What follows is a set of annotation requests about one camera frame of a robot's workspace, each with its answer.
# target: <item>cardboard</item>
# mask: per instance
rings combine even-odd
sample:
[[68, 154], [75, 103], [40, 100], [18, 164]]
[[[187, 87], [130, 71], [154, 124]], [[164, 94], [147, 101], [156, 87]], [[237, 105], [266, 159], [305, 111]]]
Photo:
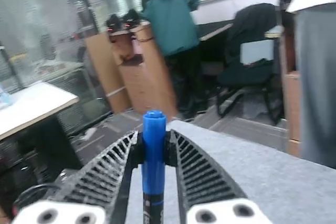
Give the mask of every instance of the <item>cardboard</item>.
[[132, 107], [127, 90], [124, 88], [109, 37], [101, 33], [87, 38], [86, 45], [91, 62], [107, 95], [114, 113]]
[[287, 83], [287, 106], [289, 107], [288, 124], [289, 137], [293, 140], [300, 140], [300, 74], [293, 71], [286, 75]]
[[6, 217], [5, 212], [3, 211], [3, 209], [0, 207], [0, 218]]
[[142, 49], [142, 57], [124, 61], [118, 68], [133, 108], [144, 114], [161, 110], [169, 121], [177, 115], [175, 93], [165, 61], [154, 41], [151, 26], [143, 22], [132, 29]]
[[289, 138], [300, 140], [300, 73], [296, 71], [295, 35], [293, 28], [284, 28], [280, 45], [283, 98]]
[[10, 224], [10, 219], [4, 217], [4, 218], [0, 218], [0, 224]]
[[125, 60], [134, 57], [131, 34], [129, 32], [109, 36], [114, 60], [117, 65], [121, 65]]
[[295, 157], [300, 157], [300, 142], [290, 139], [287, 152]]

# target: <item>wall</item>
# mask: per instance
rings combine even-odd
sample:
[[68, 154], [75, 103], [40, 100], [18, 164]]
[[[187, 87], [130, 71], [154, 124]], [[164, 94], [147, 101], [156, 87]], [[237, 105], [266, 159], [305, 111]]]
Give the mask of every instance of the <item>wall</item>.
[[260, 3], [278, 5], [279, 0], [213, 0], [201, 3], [198, 10], [192, 12], [197, 24], [206, 24], [234, 19], [235, 14], [249, 6]]

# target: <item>black pants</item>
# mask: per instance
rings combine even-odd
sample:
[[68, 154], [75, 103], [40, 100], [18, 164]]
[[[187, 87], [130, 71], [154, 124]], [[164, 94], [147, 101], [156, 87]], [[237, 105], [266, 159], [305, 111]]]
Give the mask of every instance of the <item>black pants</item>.
[[207, 97], [201, 73], [198, 47], [165, 57], [177, 98], [177, 109], [183, 114], [206, 108]]

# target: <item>gray table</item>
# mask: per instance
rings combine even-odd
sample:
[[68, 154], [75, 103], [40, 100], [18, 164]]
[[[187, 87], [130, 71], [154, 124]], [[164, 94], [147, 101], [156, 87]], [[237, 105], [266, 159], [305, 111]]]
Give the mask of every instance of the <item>gray table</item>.
[[[237, 181], [274, 224], [336, 223], [336, 170], [275, 149], [174, 121]], [[133, 172], [127, 224], [142, 222], [140, 169]], [[166, 168], [165, 224], [178, 224], [175, 168]]]

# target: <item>chair leg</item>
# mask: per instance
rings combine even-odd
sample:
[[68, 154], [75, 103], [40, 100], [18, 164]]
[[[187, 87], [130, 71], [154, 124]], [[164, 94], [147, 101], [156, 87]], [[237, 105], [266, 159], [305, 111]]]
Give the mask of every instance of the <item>chair leg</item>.
[[216, 90], [216, 107], [217, 107], [217, 114], [221, 118], [225, 117], [232, 109], [233, 107], [237, 104], [240, 98], [243, 97], [243, 94], [239, 94], [233, 102], [226, 107], [223, 111], [220, 109], [221, 105], [230, 97], [232, 97], [235, 93], [237, 93], [240, 89], [230, 89], [227, 93], [224, 95], [220, 95], [222, 90], [222, 87], [218, 86]]
[[270, 98], [269, 98], [269, 95], [271, 93], [269, 84], [267, 84], [263, 88], [263, 93], [264, 93], [264, 101], [265, 101], [265, 105], [266, 105], [266, 108], [267, 108], [268, 116], [271, 119], [272, 123], [274, 125], [277, 125], [278, 122], [281, 119], [282, 114], [283, 114], [284, 102], [283, 102], [283, 99], [282, 99], [282, 95], [280, 96], [281, 104], [278, 107], [272, 109], [271, 104], [270, 104]]

